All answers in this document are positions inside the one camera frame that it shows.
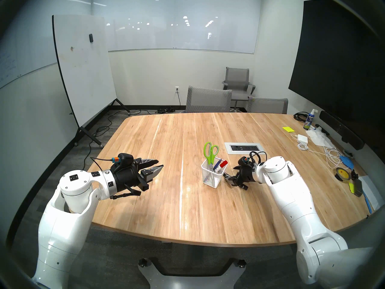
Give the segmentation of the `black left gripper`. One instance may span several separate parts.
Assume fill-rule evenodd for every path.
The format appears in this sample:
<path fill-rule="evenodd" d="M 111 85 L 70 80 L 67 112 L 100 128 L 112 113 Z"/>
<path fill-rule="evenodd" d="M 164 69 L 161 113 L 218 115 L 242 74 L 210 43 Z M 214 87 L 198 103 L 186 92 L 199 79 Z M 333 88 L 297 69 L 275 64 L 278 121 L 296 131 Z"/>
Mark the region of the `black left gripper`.
<path fill-rule="evenodd" d="M 121 169 L 118 169 L 118 164 L 113 164 L 111 166 L 111 173 L 115 179 L 117 192 L 129 189 L 132 186 L 138 186 L 142 191 L 148 190 L 149 185 L 147 183 L 152 182 L 164 167 L 164 165 L 155 166 L 158 162 L 158 160 L 154 159 L 141 159 L 139 165 L 133 166 L 132 164 Z M 141 177 L 144 181 L 140 180 L 137 176 L 140 169 L 142 169 Z"/>

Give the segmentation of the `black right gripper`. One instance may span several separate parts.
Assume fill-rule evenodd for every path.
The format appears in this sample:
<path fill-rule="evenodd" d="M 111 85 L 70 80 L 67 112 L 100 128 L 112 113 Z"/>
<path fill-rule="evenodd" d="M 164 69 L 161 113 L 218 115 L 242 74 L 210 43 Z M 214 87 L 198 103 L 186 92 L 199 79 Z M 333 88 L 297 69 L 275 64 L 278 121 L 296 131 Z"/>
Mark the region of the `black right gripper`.
<path fill-rule="evenodd" d="M 231 186 L 248 187 L 245 183 L 256 182 L 253 177 L 255 166 L 236 166 L 233 169 L 238 170 L 236 176 L 224 176 Z"/>

